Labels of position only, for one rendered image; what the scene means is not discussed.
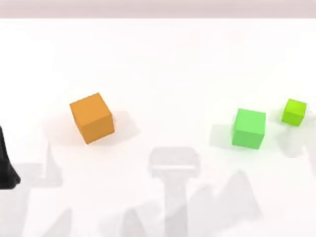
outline small cube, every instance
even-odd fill
[[[266,113],[238,109],[233,130],[233,145],[259,149],[265,129]]]
[[[305,116],[307,104],[301,101],[289,99],[284,108],[282,122],[292,126],[299,126]]]
[[[71,103],[70,108],[86,144],[114,133],[112,113],[99,93]]]

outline lime green cube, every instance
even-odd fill
[[[289,99],[285,106],[282,122],[292,126],[299,126],[305,116],[307,104],[301,101]]]
[[[266,130],[266,113],[238,109],[233,130],[233,145],[259,149]]]

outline cube side face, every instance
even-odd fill
[[[89,144],[114,133],[114,131],[113,118],[110,115],[82,127],[80,133],[85,143]]]
[[[70,107],[78,127],[112,115],[99,93],[75,101]]]
[[[250,132],[235,130],[233,134],[234,146],[259,149],[263,141],[264,134],[255,134]]]
[[[266,114],[263,112],[238,109],[234,131],[243,131],[264,135],[266,129]]]
[[[281,121],[292,126],[299,126],[303,118],[303,116],[284,111]]]
[[[301,101],[289,99],[286,103],[284,111],[287,113],[296,114],[298,116],[304,117],[306,112],[307,104]]]

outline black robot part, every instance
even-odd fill
[[[0,126],[0,190],[14,189],[21,182],[21,178],[15,172],[6,152],[4,136]]]

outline orange block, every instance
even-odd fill
[[[112,113],[99,93],[71,103],[70,108],[86,144],[114,133]]]

